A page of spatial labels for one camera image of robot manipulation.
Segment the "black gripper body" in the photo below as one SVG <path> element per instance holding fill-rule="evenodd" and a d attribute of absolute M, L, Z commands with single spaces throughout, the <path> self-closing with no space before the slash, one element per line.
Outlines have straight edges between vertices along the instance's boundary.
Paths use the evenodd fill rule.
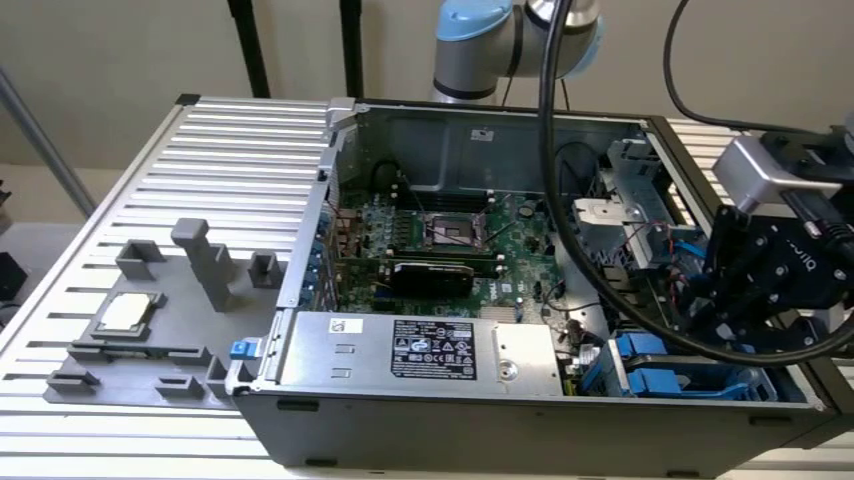
<path fill-rule="evenodd" d="M 775 303 L 797 309 L 826 309 L 853 296 L 853 267 L 825 250 L 794 218 L 753 216 L 751 241 L 765 240 L 750 278 Z"/>

